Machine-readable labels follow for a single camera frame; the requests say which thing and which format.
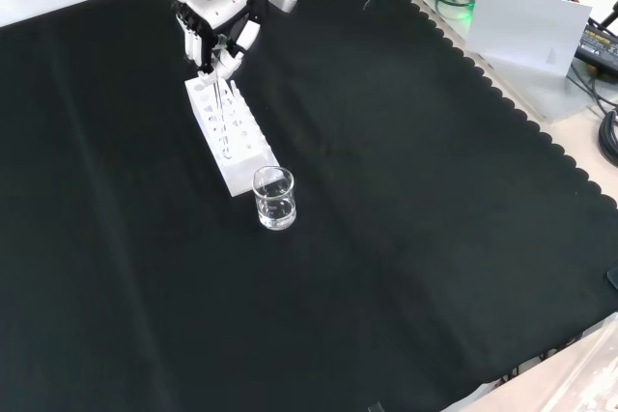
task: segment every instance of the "black cable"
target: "black cable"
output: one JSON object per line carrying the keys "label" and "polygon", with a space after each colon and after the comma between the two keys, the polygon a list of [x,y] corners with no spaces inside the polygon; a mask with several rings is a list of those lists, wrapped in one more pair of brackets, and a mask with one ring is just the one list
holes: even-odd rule
{"label": "black cable", "polygon": [[[579,82],[581,82],[581,84],[583,84],[583,87],[585,87],[586,94],[588,94],[595,100],[597,106],[604,113],[604,118],[601,121],[601,125],[599,126],[599,136],[597,139],[597,142],[599,144],[599,150],[601,150],[601,153],[607,161],[609,161],[611,164],[618,168],[618,138],[616,138],[616,131],[614,129],[614,126],[618,125],[618,117],[616,115],[615,109],[618,105],[599,95],[599,93],[597,92],[596,76],[592,77],[589,86],[588,84],[586,84],[583,77],[581,77],[581,74],[579,74],[579,71],[577,71],[577,69],[573,65],[571,65],[571,69],[577,76],[577,79],[579,79]],[[571,77],[569,77],[569,79],[577,85],[577,83]],[[605,110],[602,102],[611,105],[612,109],[609,111]]]}
{"label": "black cable", "polygon": [[607,112],[599,127],[599,148],[605,159],[618,168],[618,139],[616,139],[616,110]]}

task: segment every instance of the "white paper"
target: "white paper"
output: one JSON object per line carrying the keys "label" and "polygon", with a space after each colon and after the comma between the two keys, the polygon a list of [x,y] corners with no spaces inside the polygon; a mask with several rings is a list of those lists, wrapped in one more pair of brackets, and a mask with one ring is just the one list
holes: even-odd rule
{"label": "white paper", "polygon": [[591,11],[566,0],[476,0],[466,48],[565,76]]}

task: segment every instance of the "black tablecloth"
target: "black tablecloth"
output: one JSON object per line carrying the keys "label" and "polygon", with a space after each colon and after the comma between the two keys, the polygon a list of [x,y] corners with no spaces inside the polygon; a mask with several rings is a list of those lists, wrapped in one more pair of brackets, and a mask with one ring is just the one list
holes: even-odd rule
{"label": "black tablecloth", "polygon": [[409,0],[270,9],[236,78],[282,233],[229,197],[168,6],[0,31],[0,410],[437,411],[617,309],[615,203]]}

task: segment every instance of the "table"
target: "table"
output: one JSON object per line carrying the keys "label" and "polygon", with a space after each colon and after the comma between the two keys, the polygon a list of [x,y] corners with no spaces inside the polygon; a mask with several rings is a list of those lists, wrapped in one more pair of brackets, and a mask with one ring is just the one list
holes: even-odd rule
{"label": "table", "polygon": [[279,234],[227,195],[169,0],[2,31],[3,410],[435,412],[616,310],[614,204],[407,0],[366,3],[271,12],[239,72],[298,180]]}

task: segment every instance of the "clear plastic bag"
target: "clear plastic bag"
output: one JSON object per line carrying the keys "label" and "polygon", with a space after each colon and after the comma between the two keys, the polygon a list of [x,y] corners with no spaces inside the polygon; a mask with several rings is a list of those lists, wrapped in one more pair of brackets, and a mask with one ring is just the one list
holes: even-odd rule
{"label": "clear plastic bag", "polygon": [[618,314],[541,412],[618,412]]}

